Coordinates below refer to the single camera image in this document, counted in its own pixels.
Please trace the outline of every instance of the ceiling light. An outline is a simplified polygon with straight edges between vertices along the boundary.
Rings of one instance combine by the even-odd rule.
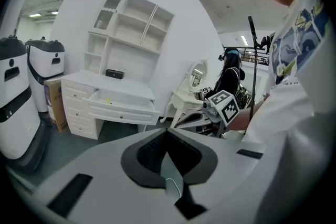
[[[199,72],[199,73],[203,74],[202,72],[200,72],[200,71],[199,71],[199,70],[197,70],[197,69],[195,69],[195,71],[197,71],[197,72]]]
[[[245,43],[245,45],[248,46],[248,43],[247,43],[247,41],[246,41],[246,38],[245,38],[244,36],[241,36],[241,38],[242,38],[243,42]]]
[[[37,13],[37,14],[30,15],[30,17],[38,17],[38,16],[41,16],[41,14]]]

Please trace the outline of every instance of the white shirt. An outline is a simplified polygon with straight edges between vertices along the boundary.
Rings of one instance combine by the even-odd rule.
[[[329,31],[331,21],[321,0],[294,0],[289,15],[272,40],[269,56],[268,99],[253,116],[243,141],[267,143],[273,135],[313,114],[297,71]],[[290,72],[280,76],[292,63]]]

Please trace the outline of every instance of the person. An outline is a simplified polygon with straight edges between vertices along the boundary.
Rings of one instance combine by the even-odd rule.
[[[236,48],[228,47],[224,51],[224,66],[219,74],[219,80],[214,90],[210,91],[205,98],[209,98],[224,90],[233,95],[236,94],[238,84],[245,79],[245,72],[240,68],[240,55]]]
[[[289,12],[270,47],[267,95],[254,106],[251,122],[250,109],[245,109],[228,126],[230,130],[246,130],[243,141],[267,143],[274,134],[313,114],[296,73],[332,31],[321,0],[275,1],[288,6]]]

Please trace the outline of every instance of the white robot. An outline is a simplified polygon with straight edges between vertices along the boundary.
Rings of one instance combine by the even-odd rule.
[[[44,81],[63,74],[64,46],[55,41],[29,40],[26,42],[28,53],[28,75],[37,111],[47,112],[44,94]]]
[[[32,172],[48,140],[29,87],[24,44],[0,39],[0,150],[8,163]]]

